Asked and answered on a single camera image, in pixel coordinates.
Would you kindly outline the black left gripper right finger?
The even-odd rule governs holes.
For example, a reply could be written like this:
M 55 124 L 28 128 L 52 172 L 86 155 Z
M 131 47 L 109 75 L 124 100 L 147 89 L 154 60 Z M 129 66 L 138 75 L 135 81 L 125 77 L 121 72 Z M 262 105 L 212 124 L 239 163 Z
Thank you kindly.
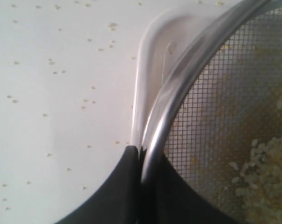
M 197 194 L 162 157 L 155 182 L 158 224 L 233 224 L 234 219 Z

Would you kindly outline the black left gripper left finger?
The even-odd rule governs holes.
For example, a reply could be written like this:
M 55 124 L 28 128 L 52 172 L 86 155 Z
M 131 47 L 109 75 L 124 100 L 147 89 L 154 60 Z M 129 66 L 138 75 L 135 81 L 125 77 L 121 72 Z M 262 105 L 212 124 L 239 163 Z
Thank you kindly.
M 59 224 L 135 224 L 138 215 L 139 156 L 127 146 L 111 175 L 79 208 Z

